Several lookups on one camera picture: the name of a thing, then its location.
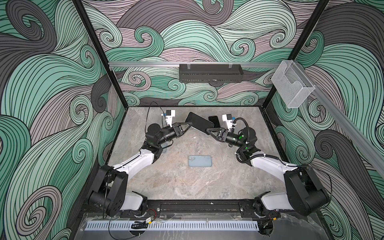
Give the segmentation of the back aluminium rail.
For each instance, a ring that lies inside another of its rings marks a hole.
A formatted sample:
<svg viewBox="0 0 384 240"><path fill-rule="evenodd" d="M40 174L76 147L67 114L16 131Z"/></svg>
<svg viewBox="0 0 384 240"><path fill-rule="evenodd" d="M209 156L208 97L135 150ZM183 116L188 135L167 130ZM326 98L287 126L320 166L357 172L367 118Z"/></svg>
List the back aluminium rail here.
<svg viewBox="0 0 384 240"><path fill-rule="evenodd" d="M143 62L143 61L114 61L108 62L111 68L176 68L180 65L241 65L244 68L277 68L281 62Z"/></svg>

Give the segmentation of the right aluminium rail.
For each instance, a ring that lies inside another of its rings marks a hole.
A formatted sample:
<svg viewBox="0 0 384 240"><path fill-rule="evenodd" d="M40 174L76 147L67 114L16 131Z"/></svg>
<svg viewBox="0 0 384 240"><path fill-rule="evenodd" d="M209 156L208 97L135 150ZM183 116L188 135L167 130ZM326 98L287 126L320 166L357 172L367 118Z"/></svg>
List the right aluminium rail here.
<svg viewBox="0 0 384 240"><path fill-rule="evenodd" d="M347 101L344 100L342 91L333 80L330 74L318 67L305 69L301 64L298 65L299 71L306 82L311 83L315 90L312 95L323 105L326 111L338 124L342 133L357 147L366 161L381 176L384 175L384 157L371 141L355 126L347 116Z"/></svg>

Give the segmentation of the light blue phone case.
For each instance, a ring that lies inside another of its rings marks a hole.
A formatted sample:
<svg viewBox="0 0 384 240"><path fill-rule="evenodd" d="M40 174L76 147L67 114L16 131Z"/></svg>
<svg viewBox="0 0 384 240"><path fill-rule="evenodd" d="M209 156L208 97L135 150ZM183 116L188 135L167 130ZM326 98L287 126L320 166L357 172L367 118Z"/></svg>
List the light blue phone case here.
<svg viewBox="0 0 384 240"><path fill-rule="evenodd" d="M211 156L193 155L188 157L188 165L191 168L209 168L212 167L213 161Z"/></svg>

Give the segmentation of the aluminium rail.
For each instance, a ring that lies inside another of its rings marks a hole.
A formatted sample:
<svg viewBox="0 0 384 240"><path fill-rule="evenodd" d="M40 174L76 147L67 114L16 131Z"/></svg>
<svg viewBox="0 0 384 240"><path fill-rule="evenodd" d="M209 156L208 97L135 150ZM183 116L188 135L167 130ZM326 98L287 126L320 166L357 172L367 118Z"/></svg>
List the aluminium rail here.
<svg viewBox="0 0 384 240"><path fill-rule="evenodd" d="M277 68L281 62L143 62L143 61L114 61L108 62L111 68L176 68L180 65L241 65L244 68Z"/></svg>
<svg viewBox="0 0 384 240"><path fill-rule="evenodd" d="M344 100L342 91L333 80L330 74L318 67L305 69L301 64L298 65L299 71L306 82L311 83L315 90L312 95L323 105L326 111L338 124L342 133L357 147L366 161L381 176L384 175L384 157L371 141L355 126L347 116L347 101Z"/></svg>

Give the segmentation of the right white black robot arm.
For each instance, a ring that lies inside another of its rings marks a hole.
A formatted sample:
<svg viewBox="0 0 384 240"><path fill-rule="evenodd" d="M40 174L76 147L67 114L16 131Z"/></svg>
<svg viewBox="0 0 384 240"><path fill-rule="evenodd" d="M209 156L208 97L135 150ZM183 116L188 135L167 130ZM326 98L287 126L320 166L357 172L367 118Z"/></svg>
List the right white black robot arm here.
<svg viewBox="0 0 384 240"><path fill-rule="evenodd" d="M312 167L289 164L262 152L256 147L258 139L254 129L244 128L237 134L225 128L208 128L206 132L218 142L237 147L236 159L239 163L261 169L285 184L283 193L265 192L255 198L257 215L294 211L308 216L330 203L331 197Z"/></svg>

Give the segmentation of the black phone case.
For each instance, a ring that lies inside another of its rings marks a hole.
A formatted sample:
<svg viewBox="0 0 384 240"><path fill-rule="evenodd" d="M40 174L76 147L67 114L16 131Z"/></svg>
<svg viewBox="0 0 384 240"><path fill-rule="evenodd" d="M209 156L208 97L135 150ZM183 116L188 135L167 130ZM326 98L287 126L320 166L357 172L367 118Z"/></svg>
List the black phone case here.
<svg viewBox="0 0 384 240"><path fill-rule="evenodd" d="M214 124L214 128L220 128L221 127L218 116L209 116L209 121Z"/></svg>

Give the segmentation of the clear acrylic wall holder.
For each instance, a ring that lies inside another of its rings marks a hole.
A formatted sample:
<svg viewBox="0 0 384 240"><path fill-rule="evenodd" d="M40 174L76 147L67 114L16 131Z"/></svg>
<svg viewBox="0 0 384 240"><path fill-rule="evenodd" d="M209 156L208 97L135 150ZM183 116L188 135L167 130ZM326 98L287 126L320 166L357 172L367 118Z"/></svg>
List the clear acrylic wall holder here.
<svg viewBox="0 0 384 240"><path fill-rule="evenodd" d="M315 90L305 69L293 60L280 63L272 76L272 83L289 109L299 108Z"/></svg>

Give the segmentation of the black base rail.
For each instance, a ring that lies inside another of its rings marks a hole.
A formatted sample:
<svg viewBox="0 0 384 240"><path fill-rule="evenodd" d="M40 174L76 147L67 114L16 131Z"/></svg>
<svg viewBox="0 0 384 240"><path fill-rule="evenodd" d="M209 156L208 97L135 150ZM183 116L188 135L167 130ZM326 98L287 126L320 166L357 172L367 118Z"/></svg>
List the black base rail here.
<svg viewBox="0 0 384 240"><path fill-rule="evenodd" d="M185 214L229 214L241 218L251 218L253 220L270 220L279 218L281 213L296 213L301 216L308 216L315 210L302 209L300 211L283 209L276 207L268 210L266 204L260 198L244 200L144 200L139 204L137 210L124 210L123 201L118 200L117 206L109 210L104 201L96 202L86 200L86 209L91 212L99 210L104 216L118 216L141 220L148 217L155 219L170 219L175 215Z"/></svg>

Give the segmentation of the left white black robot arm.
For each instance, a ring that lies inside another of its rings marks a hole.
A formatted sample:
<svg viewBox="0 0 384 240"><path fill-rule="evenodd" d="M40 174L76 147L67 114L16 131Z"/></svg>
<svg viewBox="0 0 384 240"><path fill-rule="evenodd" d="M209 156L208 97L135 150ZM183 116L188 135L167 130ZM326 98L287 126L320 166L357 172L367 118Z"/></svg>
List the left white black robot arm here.
<svg viewBox="0 0 384 240"><path fill-rule="evenodd" d="M192 123L189 122L174 123L164 128L158 124L151 124L137 154L120 164L104 165L99 169L86 197L87 203L101 207L110 217L120 211L144 215L147 211L148 198L136 192L127 193L128 181L160 158L164 143L183 136L191 126Z"/></svg>

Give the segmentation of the black wall tray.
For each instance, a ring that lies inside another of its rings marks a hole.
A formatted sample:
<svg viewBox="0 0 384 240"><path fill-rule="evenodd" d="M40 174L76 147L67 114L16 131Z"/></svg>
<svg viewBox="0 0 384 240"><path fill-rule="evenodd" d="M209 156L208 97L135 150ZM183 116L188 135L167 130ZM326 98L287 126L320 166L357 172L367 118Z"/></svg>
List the black wall tray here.
<svg viewBox="0 0 384 240"><path fill-rule="evenodd" d="M240 83L243 77L241 65L231 68L225 65L179 66L179 80L182 83Z"/></svg>

